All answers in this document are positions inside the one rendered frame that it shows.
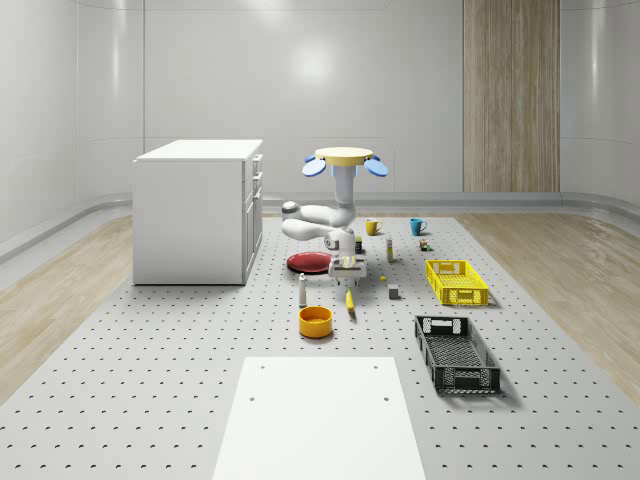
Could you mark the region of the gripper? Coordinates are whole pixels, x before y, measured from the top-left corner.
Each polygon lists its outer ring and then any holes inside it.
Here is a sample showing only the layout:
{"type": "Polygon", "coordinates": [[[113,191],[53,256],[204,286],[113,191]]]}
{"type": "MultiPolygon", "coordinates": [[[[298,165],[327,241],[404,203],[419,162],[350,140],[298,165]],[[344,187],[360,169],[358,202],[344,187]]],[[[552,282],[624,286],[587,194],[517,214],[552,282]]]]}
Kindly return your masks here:
{"type": "Polygon", "coordinates": [[[334,256],[329,264],[328,275],[334,278],[338,285],[350,281],[357,285],[359,280],[367,275],[366,256],[334,256]]]}

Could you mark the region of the red plate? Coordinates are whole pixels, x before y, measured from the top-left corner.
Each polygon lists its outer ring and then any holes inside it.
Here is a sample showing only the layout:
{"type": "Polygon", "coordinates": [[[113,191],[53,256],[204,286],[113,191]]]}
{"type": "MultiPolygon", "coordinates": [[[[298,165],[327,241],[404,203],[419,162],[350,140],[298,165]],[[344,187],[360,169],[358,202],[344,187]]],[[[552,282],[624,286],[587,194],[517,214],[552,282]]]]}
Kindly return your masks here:
{"type": "Polygon", "coordinates": [[[309,275],[326,274],[332,256],[325,252],[301,252],[287,259],[287,267],[297,273],[309,275]]]}

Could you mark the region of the yellow bowl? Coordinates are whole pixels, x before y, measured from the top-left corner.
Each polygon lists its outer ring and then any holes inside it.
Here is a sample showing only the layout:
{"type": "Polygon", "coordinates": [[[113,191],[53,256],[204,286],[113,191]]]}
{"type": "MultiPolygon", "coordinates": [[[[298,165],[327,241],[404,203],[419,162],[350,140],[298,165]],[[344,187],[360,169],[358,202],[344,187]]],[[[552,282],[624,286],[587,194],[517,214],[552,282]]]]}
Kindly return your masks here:
{"type": "Polygon", "coordinates": [[[299,332],[308,338],[323,338],[333,331],[332,312],[323,306],[307,306],[299,311],[299,332]]]}

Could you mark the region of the yellow basket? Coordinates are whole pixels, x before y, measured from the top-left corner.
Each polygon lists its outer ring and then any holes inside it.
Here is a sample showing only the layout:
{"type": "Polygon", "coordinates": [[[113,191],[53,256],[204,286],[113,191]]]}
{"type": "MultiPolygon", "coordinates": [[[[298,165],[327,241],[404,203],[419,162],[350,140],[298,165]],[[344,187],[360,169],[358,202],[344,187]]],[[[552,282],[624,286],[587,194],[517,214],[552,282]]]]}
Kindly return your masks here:
{"type": "Polygon", "coordinates": [[[443,305],[488,304],[488,286],[466,260],[427,260],[426,277],[443,305]]]}

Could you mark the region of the white board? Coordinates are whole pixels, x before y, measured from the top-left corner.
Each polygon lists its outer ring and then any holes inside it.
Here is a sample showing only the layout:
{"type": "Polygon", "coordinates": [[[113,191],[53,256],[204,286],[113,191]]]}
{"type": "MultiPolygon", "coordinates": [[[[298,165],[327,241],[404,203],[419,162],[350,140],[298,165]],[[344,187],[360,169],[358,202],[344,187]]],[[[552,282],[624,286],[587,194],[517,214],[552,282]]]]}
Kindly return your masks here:
{"type": "Polygon", "coordinates": [[[246,358],[213,480],[425,480],[394,359],[246,358]]]}

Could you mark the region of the white cabinet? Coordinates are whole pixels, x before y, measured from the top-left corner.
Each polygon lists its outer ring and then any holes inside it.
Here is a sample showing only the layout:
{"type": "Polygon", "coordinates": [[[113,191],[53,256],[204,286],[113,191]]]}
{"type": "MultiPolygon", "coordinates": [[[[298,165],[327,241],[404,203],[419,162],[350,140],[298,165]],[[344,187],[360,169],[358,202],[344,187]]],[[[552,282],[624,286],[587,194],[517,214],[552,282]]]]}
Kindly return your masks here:
{"type": "Polygon", "coordinates": [[[133,163],[133,281],[246,282],[260,245],[259,139],[176,140],[133,163]]]}

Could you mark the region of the dark grey basket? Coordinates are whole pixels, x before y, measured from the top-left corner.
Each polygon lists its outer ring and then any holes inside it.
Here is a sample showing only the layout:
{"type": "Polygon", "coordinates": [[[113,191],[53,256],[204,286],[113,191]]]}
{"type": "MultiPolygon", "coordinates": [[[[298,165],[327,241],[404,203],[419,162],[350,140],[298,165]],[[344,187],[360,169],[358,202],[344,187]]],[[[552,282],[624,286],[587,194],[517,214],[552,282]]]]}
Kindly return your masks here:
{"type": "Polygon", "coordinates": [[[416,315],[414,322],[414,335],[436,390],[500,390],[499,364],[471,320],[416,315]]]}

